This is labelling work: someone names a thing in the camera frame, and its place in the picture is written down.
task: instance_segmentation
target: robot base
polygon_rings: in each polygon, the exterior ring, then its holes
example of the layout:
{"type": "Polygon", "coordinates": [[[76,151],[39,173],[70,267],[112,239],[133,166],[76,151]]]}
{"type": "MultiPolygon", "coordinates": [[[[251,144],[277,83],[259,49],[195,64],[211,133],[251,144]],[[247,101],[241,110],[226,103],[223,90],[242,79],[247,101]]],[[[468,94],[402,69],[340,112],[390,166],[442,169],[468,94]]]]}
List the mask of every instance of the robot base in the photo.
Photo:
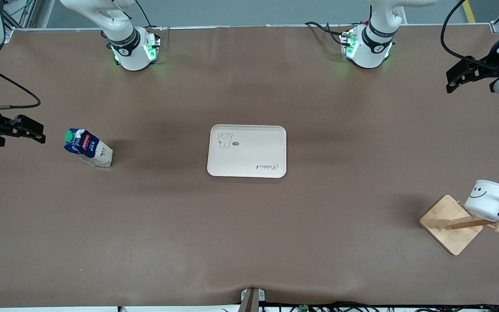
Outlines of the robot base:
{"type": "Polygon", "coordinates": [[[342,56],[345,61],[353,61],[359,67],[375,68],[388,57],[392,43],[386,48],[385,53],[373,53],[363,42],[362,33],[366,26],[366,24],[361,24],[340,36],[342,43],[350,45],[349,47],[341,46],[342,56]]]}
{"type": "Polygon", "coordinates": [[[115,54],[117,65],[121,65],[129,71],[140,71],[149,64],[157,62],[159,47],[161,45],[161,38],[159,36],[156,38],[154,33],[148,32],[142,27],[135,27],[135,29],[140,33],[140,43],[132,51],[131,55],[121,55],[115,49],[111,48],[115,54]]]}

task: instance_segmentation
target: white mug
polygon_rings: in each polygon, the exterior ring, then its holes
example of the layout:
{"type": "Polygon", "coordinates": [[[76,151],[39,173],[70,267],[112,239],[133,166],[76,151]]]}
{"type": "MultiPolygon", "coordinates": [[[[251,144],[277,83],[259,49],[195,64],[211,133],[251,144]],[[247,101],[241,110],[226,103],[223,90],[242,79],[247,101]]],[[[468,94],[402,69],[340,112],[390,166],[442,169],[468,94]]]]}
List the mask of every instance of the white mug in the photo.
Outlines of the white mug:
{"type": "Polygon", "coordinates": [[[477,180],[465,208],[477,217],[499,222],[499,183],[477,180]]]}

